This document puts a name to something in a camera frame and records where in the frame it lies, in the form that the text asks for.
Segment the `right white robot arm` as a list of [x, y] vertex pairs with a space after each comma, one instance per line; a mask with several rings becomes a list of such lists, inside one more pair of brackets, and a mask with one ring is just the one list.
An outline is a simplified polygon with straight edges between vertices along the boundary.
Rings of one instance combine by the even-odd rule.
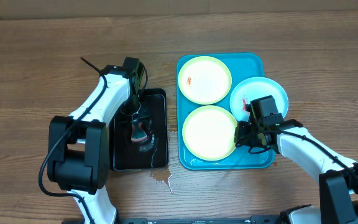
[[280, 213], [278, 223], [358, 223], [358, 162], [319, 142], [298, 121], [272, 126], [240, 121], [234, 143], [273, 150], [295, 162], [319, 184], [319, 207], [287, 209]]

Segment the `light blue plate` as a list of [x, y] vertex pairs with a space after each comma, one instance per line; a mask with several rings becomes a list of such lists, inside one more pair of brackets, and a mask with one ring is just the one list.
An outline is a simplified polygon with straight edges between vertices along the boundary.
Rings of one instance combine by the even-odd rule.
[[252, 100], [273, 96], [278, 112], [285, 117], [289, 109], [289, 100], [284, 88], [276, 81], [266, 77], [252, 77], [241, 81], [232, 91], [229, 107], [237, 121], [248, 121], [250, 113], [246, 105]]

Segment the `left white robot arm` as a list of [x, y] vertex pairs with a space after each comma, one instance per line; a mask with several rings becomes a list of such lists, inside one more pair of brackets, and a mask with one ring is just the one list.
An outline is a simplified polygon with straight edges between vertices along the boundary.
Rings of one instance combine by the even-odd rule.
[[106, 181], [110, 171], [108, 126], [116, 114], [132, 116], [140, 110], [139, 95], [147, 71], [140, 60], [127, 58], [122, 66], [99, 70], [99, 83], [86, 101], [69, 116], [55, 116], [49, 126], [48, 154], [39, 172], [61, 189], [56, 197], [73, 197], [84, 223], [117, 223]]

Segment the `green and orange sponge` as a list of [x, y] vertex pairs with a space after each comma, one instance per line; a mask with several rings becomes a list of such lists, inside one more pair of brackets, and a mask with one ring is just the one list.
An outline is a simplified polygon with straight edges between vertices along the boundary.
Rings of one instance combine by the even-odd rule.
[[132, 124], [131, 142], [137, 143], [148, 140], [148, 135], [143, 129], [142, 122]]

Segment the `yellow plate tray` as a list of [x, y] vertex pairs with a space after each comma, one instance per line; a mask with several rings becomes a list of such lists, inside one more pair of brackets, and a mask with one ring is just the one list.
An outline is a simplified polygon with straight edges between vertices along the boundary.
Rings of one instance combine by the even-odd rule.
[[236, 126], [237, 120], [224, 108], [201, 106], [186, 117], [183, 141], [194, 156], [205, 161], [218, 161], [234, 152]]
[[231, 89], [232, 75], [227, 65], [211, 56], [198, 56], [179, 70], [177, 84], [181, 93], [199, 105], [221, 101]]

